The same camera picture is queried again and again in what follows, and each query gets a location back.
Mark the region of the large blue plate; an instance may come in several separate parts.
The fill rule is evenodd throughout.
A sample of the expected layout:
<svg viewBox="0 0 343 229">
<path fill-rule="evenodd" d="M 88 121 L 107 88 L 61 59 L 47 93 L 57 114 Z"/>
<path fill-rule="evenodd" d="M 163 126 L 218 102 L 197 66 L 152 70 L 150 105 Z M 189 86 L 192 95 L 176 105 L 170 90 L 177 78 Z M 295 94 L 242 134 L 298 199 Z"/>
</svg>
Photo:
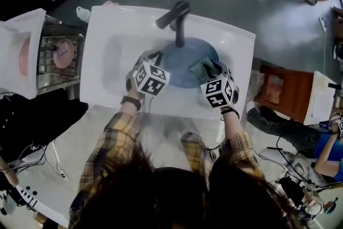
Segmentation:
<svg viewBox="0 0 343 229">
<path fill-rule="evenodd" d="M 169 84 L 179 88 L 196 88 L 201 85 L 200 79 L 190 68 L 205 58 L 219 60 L 217 51 L 208 42 L 187 37 L 183 47 L 178 48 L 174 41 L 163 49 L 163 67 L 170 73 Z"/>
</svg>

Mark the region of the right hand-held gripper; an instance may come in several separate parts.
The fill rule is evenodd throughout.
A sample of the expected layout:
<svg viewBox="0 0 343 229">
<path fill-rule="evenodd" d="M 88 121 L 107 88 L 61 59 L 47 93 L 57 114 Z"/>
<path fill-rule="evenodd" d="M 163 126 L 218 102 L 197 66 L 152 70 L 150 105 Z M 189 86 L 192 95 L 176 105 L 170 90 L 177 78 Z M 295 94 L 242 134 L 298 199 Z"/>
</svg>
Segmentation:
<svg viewBox="0 0 343 229">
<path fill-rule="evenodd" d="M 227 66 L 220 61 L 207 61 L 203 65 L 207 81 L 200 85 L 204 98 L 212 108 L 221 108 L 235 105 L 239 98 L 239 87 L 235 84 L 232 74 L 228 73 Z"/>
</svg>

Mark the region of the green cleaning cloth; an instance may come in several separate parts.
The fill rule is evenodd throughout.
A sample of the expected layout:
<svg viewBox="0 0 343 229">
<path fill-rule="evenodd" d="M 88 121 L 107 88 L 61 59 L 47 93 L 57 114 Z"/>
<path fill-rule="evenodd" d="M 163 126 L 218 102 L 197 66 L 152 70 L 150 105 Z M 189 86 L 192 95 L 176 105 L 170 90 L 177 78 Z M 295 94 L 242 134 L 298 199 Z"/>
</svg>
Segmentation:
<svg viewBox="0 0 343 229">
<path fill-rule="evenodd" d="M 212 61 L 212 60 L 207 57 L 200 60 L 198 63 L 194 64 L 193 66 L 189 67 L 189 70 L 191 71 L 191 73 L 202 81 L 207 80 L 206 71 L 203 67 L 204 63 L 207 61 Z"/>
</svg>

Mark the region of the person's right forearm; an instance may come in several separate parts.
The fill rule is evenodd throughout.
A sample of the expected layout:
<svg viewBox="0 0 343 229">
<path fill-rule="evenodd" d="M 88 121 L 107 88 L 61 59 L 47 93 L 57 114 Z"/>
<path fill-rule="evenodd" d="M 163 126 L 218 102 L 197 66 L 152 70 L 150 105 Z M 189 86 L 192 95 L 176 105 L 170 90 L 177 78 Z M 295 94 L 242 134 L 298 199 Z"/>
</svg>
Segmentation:
<svg viewBox="0 0 343 229">
<path fill-rule="evenodd" d="M 237 159 L 253 158 L 252 141 L 247 132 L 242 129 L 239 113 L 233 107 L 221 108 L 222 120 L 225 126 L 225 141 L 220 152 L 235 155 Z"/>
</svg>

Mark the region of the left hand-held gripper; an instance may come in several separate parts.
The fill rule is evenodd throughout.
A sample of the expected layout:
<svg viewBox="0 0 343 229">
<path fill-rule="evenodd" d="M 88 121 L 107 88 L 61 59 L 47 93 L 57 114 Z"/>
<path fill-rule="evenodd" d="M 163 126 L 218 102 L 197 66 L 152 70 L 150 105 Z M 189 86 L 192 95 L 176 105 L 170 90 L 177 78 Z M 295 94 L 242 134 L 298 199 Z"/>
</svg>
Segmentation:
<svg viewBox="0 0 343 229">
<path fill-rule="evenodd" d="M 126 76 L 126 90 L 129 92 L 132 89 L 132 84 L 134 84 L 138 93 L 158 96 L 170 80 L 170 73 L 157 67 L 161 64 L 162 57 L 162 51 L 144 51 Z M 154 65 L 147 62 L 154 58 Z"/>
</svg>

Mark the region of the metal sink rack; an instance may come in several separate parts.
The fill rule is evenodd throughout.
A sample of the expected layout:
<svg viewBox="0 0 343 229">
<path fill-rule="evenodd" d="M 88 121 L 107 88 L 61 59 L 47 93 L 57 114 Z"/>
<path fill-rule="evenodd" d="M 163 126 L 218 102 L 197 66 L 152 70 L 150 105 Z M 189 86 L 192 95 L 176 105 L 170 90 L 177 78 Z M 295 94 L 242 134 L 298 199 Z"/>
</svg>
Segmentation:
<svg viewBox="0 0 343 229">
<path fill-rule="evenodd" d="M 80 83 L 85 35 L 86 32 L 78 27 L 66 24 L 51 16 L 45 16 L 37 61 L 36 86 L 38 95 Z M 73 60 L 64 69 L 58 68 L 53 59 L 56 44 L 61 39 L 69 39 L 74 46 Z"/>
</svg>

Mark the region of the white board with black marks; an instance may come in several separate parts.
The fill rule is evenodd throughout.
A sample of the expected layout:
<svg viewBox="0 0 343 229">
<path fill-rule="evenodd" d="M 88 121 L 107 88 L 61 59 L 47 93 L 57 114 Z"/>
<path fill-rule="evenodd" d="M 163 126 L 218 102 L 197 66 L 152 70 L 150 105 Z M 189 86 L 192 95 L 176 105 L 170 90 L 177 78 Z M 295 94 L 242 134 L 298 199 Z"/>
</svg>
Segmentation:
<svg viewBox="0 0 343 229">
<path fill-rule="evenodd" d="M 19 196 L 25 202 L 24 204 L 26 206 L 45 215 L 47 218 L 55 221 L 59 225 L 65 228 L 68 227 L 69 220 L 63 214 L 42 203 L 42 200 L 37 199 L 36 196 L 31 194 L 28 190 L 22 189 L 20 186 L 16 186 L 16 190 L 19 192 Z"/>
</svg>

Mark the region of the person's legs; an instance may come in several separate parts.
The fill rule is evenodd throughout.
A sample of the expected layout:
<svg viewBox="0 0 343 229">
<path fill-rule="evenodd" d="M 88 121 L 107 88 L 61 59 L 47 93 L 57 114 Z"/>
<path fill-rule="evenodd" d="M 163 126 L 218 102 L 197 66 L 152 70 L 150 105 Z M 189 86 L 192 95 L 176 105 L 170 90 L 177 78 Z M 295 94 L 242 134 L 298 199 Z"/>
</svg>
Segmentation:
<svg viewBox="0 0 343 229">
<path fill-rule="evenodd" d="M 154 168 L 191 170 L 181 142 L 188 132 L 200 134 L 190 118 L 156 114 L 143 114 L 140 118 L 139 140 Z"/>
</svg>

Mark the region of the person's torso in plaid shirt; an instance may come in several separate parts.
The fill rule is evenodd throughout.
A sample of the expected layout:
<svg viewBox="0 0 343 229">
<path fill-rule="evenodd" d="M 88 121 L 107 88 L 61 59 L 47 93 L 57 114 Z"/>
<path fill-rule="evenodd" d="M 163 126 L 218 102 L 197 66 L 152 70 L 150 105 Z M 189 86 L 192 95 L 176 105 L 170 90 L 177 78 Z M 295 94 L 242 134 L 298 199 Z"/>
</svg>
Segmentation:
<svg viewBox="0 0 343 229">
<path fill-rule="evenodd" d="M 301 229 L 295 210 L 255 157 L 218 157 L 203 139 L 182 136 L 191 170 L 154 168 L 138 141 L 103 145 L 89 156 L 71 203 L 68 229 Z"/>
</svg>

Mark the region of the white grey equipment pack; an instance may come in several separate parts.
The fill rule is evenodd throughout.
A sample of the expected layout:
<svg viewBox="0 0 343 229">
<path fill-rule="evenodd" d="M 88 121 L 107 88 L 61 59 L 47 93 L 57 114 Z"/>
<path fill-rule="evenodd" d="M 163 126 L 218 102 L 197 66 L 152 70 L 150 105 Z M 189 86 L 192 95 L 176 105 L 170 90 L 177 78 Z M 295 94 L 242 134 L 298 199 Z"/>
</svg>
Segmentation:
<svg viewBox="0 0 343 229">
<path fill-rule="evenodd" d="M 325 183 L 324 178 L 314 170 L 314 159 L 273 147 L 267 147 L 258 154 L 264 160 L 271 161 L 284 168 L 285 177 L 290 177 L 298 184 L 302 182 L 310 188 L 317 188 Z"/>
</svg>

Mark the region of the brown wooden cabinet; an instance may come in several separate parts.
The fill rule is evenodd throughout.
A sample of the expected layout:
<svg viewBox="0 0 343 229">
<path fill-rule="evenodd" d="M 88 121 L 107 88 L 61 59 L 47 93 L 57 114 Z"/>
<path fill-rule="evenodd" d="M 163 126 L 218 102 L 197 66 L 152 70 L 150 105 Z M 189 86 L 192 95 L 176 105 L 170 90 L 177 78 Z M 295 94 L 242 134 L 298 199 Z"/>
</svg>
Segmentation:
<svg viewBox="0 0 343 229">
<path fill-rule="evenodd" d="M 290 119 L 304 123 L 309 107 L 313 72 L 286 70 L 261 65 L 264 74 L 262 91 L 254 101 Z"/>
</svg>

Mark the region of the large pink plate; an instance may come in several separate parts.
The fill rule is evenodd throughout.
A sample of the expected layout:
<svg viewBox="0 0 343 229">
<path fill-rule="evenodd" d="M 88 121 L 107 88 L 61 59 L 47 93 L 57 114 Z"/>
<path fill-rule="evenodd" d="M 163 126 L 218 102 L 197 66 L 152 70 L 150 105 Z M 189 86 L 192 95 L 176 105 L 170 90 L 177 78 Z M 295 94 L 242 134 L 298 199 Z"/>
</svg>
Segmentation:
<svg viewBox="0 0 343 229">
<path fill-rule="evenodd" d="M 19 71 L 23 76 L 27 76 L 27 63 L 29 53 L 30 38 L 27 38 L 20 50 L 19 54 Z"/>
<path fill-rule="evenodd" d="M 64 69 L 68 67 L 74 57 L 74 46 L 69 39 L 61 39 L 56 44 L 56 49 L 53 52 L 55 65 Z"/>
</svg>

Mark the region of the black wristwatch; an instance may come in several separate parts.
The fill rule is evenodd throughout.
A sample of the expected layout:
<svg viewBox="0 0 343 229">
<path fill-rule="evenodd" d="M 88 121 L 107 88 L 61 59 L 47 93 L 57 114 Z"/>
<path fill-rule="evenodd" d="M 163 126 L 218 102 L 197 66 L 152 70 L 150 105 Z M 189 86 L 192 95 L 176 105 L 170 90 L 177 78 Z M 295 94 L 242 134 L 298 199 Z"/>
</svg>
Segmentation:
<svg viewBox="0 0 343 229">
<path fill-rule="evenodd" d="M 137 109 L 137 111 L 141 110 L 141 101 L 129 96 L 123 96 L 122 100 L 121 100 L 121 105 L 123 105 L 124 103 L 130 103 L 132 105 L 134 105 Z"/>
</svg>

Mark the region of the person's left forearm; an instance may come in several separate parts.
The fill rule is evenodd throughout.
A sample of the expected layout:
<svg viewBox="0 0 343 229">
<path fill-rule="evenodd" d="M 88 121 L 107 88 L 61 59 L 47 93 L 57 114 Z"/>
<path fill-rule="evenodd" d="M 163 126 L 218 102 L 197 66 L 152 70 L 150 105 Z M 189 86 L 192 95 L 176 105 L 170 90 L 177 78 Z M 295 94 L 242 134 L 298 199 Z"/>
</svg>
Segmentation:
<svg viewBox="0 0 343 229">
<path fill-rule="evenodd" d="M 126 96 L 138 99 L 141 101 L 141 95 L 135 88 L 127 93 Z M 132 149 L 136 144 L 136 107 L 130 103 L 121 105 L 119 111 L 112 117 L 109 123 L 105 126 L 102 141 L 103 145 L 109 149 Z"/>
</svg>

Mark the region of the white plastic bottle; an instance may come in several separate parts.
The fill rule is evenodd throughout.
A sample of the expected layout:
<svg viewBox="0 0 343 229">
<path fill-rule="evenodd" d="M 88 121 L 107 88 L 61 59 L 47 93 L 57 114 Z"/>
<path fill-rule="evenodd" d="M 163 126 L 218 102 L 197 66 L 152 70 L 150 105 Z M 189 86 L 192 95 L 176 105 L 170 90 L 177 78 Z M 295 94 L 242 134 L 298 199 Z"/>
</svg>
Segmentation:
<svg viewBox="0 0 343 229">
<path fill-rule="evenodd" d="M 90 11 L 90 10 L 84 9 L 84 8 L 78 6 L 78 7 L 76 8 L 76 14 L 77 14 L 77 17 L 78 17 L 81 21 L 83 21 L 83 22 L 85 22 L 85 23 L 87 23 L 87 24 L 89 23 L 90 17 L 91 17 L 91 11 Z"/>
</svg>

